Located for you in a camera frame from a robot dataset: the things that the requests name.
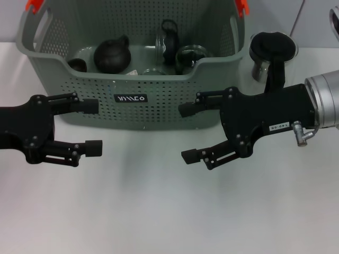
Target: white table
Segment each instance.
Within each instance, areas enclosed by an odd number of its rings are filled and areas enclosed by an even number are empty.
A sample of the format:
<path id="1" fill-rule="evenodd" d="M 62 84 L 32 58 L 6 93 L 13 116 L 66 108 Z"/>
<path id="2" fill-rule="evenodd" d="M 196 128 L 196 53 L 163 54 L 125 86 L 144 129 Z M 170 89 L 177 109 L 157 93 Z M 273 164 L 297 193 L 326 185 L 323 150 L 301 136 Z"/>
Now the white table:
<path id="1" fill-rule="evenodd" d="M 339 69 L 339 49 L 300 49 L 295 84 Z M 26 56 L 0 43 L 0 106 L 45 91 Z M 0 151 L 1 254 L 339 253 L 339 132 L 298 148 L 292 132 L 213 171 L 180 152 L 225 138 L 206 130 L 137 132 L 66 124 L 56 140 L 104 141 L 77 168 Z"/>

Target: white wall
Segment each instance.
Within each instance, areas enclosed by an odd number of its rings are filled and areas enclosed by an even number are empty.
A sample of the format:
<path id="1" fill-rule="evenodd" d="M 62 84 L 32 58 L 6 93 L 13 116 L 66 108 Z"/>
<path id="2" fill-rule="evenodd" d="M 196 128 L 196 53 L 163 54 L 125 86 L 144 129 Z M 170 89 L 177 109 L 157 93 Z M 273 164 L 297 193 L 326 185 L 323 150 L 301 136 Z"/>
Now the white wall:
<path id="1" fill-rule="evenodd" d="M 302 1 L 284 0 L 282 3 L 280 0 L 248 0 L 251 9 L 251 34 L 272 30 L 289 33 Z M 26 2 L 27 0 L 0 0 L 0 41 L 15 40 Z"/>
<path id="2" fill-rule="evenodd" d="M 339 47 L 329 25 L 329 10 L 336 5 L 339 0 L 306 0 L 293 33 L 300 47 Z"/>
<path id="3" fill-rule="evenodd" d="M 0 0 L 0 41 L 14 41 L 27 0 Z"/>
<path id="4" fill-rule="evenodd" d="M 289 33 L 303 0 L 248 0 L 251 33 Z M 27 0 L 0 0 L 0 41 L 14 41 Z M 300 47 L 339 47 L 329 26 L 329 10 L 339 0 L 305 0 L 293 37 Z"/>

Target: orange basket clip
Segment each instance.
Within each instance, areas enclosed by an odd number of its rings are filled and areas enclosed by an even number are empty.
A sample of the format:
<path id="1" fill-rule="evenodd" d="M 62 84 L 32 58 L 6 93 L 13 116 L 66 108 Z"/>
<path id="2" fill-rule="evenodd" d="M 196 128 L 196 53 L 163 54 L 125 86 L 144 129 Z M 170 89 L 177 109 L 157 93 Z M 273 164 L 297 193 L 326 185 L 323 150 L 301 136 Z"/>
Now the orange basket clip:
<path id="1" fill-rule="evenodd" d="M 245 9 L 246 15 L 249 15 L 249 7 L 247 0 L 235 0 L 238 7 L 239 17 L 243 17 L 243 9 Z"/>
<path id="2" fill-rule="evenodd" d="M 43 3 L 43 0 L 28 0 L 26 4 L 26 11 L 29 10 L 30 6 L 33 5 L 33 14 L 37 13 Z"/>

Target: black lid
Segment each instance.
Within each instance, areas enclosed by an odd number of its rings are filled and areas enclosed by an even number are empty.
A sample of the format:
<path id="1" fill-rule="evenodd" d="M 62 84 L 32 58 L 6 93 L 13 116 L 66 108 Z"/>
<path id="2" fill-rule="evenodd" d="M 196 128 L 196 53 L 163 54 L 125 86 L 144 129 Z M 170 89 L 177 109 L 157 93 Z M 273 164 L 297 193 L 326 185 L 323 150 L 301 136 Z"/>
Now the black lid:
<path id="1" fill-rule="evenodd" d="M 272 61 L 280 57 L 284 62 L 291 60 L 296 54 L 296 44 L 287 35 L 276 33 L 259 33 L 251 42 L 251 50 L 260 59 Z"/>

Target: basket logo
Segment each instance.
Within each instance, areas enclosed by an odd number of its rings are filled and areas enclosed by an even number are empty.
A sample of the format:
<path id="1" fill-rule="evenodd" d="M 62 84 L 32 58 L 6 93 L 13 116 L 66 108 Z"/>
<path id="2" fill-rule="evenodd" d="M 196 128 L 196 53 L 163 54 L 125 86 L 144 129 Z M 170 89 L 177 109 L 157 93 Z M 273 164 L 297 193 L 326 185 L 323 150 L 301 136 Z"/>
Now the basket logo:
<path id="1" fill-rule="evenodd" d="M 148 102 L 147 94 L 115 94 L 115 102 Z"/>

